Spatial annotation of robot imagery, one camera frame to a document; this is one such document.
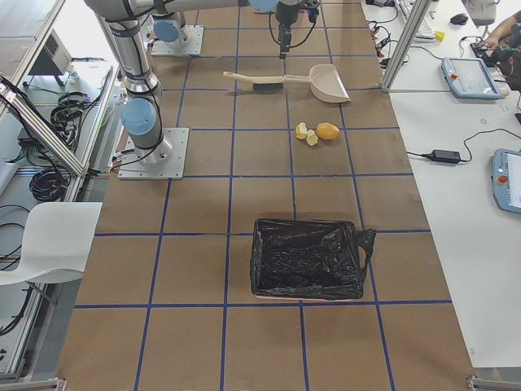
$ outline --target metal mounting plate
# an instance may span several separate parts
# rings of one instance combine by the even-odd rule
[[[171,47],[165,42],[156,41],[152,48],[152,55],[156,57],[182,57],[199,56],[203,47],[204,26],[187,26],[190,29],[192,38],[185,46]]]
[[[188,147],[188,128],[164,128],[164,137],[173,145],[172,157],[156,165],[144,165],[141,162],[132,163],[121,167],[118,173],[119,179],[182,179],[185,171],[186,149]],[[134,143],[129,138],[125,149],[134,149]],[[134,154],[125,155],[121,164],[136,160]]]

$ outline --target computer mouse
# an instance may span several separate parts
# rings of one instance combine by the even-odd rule
[[[457,14],[450,18],[450,23],[459,24],[463,26],[469,20],[469,17],[466,14]]]

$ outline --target electronic device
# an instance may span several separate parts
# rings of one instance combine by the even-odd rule
[[[441,69],[452,93],[460,99],[501,98],[501,92],[482,59],[445,57]]]
[[[29,76],[57,77],[65,74],[70,63],[71,54],[59,39],[56,31],[51,30],[45,45],[29,71]]]
[[[413,9],[410,0],[396,0],[395,4],[398,13],[401,14],[402,19],[406,22],[410,16],[411,10]],[[434,29],[428,24],[425,18],[423,18],[422,23],[414,36],[414,40],[422,42],[433,42],[436,40]]]
[[[450,23],[452,24],[458,24],[460,26],[463,26],[466,24],[466,22],[469,20],[469,17],[466,14],[457,14],[450,18]]]
[[[521,152],[498,149],[494,153],[492,185],[500,209],[521,213]]]

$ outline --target trash bin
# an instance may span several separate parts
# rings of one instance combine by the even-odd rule
[[[259,297],[360,299],[375,230],[352,222],[258,219],[250,280]],[[366,253],[361,264],[358,248]]]

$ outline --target white table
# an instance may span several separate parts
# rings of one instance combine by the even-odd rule
[[[392,7],[367,6],[365,2],[362,2],[362,7],[368,20],[390,20],[396,14],[396,11]],[[460,57],[462,53],[458,45],[460,39],[462,37],[476,36],[477,34],[476,27],[471,20],[464,26],[449,23],[452,16],[463,12],[466,12],[465,7],[458,0],[433,2],[429,6],[429,11],[425,17],[435,31],[439,30],[445,33],[444,40],[442,42],[413,42],[413,46],[422,46],[438,57]],[[401,16],[398,15],[392,22],[381,25],[389,30],[393,40],[398,40],[405,26],[405,22]],[[385,32],[380,30],[378,38],[382,39],[384,37]],[[474,57],[469,47],[470,43],[474,40],[474,38],[469,38],[462,42],[462,47],[465,49],[465,57]],[[395,48],[396,43],[393,42],[392,52]],[[386,56],[388,55],[388,47],[383,49],[383,53]],[[411,47],[408,54],[409,57],[406,59],[408,59],[409,62],[401,67],[401,70],[398,72],[392,84],[391,91],[449,91],[449,87],[442,76],[441,61],[439,59],[415,47]]]
[[[368,20],[394,15],[388,7],[362,6]],[[471,20],[465,26],[449,23],[451,16],[466,12],[464,6],[441,0],[429,11],[436,11],[435,19],[429,13],[426,17],[432,28],[445,32],[445,39],[419,45],[439,57],[459,57],[460,39],[477,35]],[[399,17],[383,26],[396,39],[404,22]],[[465,57],[473,57],[470,42],[463,44]],[[438,59],[414,48],[409,55],[390,94],[408,151],[446,149],[467,159],[462,141],[476,132],[502,127],[521,135],[514,117],[519,93],[494,102],[456,99],[447,92]],[[518,151],[521,140],[496,132],[468,144],[474,159],[466,165],[413,156],[410,161],[473,366],[521,367],[521,215],[496,206],[490,178],[496,149]]]

